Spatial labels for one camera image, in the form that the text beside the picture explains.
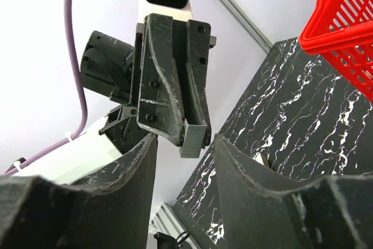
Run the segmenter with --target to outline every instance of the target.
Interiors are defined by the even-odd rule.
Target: red plastic basket
[[[317,0],[299,42],[373,101],[373,0]]]

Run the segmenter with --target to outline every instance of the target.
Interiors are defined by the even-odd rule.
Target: marble surface
[[[276,43],[220,133],[249,157],[297,181],[373,174],[372,103],[297,39]],[[217,248],[225,248],[213,146],[178,197]]]

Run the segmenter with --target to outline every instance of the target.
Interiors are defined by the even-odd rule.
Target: purple cable
[[[72,139],[76,139],[82,133],[82,131],[84,130],[84,127],[87,124],[88,110],[87,110],[86,96],[84,94],[84,89],[82,85],[82,79],[80,78],[78,58],[76,56],[75,40],[74,40],[74,34],[73,34],[73,28],[72,28],[72,0],[64,0],[64,16],[65,16],[65,33],[66,33],[66,40],[68,43],[70,62],[71,62],[72,72],[74,75],[76,90],[78,91],[80,107],[82,109],[82,119],[80,121],[79,127],[71,136]],[[69,143],[68,138],[60,140],[59,142],[53,144],[52,146],[44,149],[43,151],[37,153],[33,157],[26,160],[24,163],[20,165],[20,167],[24,168],[30,165],[31,163],[35,162],[36,160],[40,159],[46,154],[54,151],[55,149],[67,143]],[[5,174],[12,175],[15,173],[17,173],[17,170],[14,168]]]

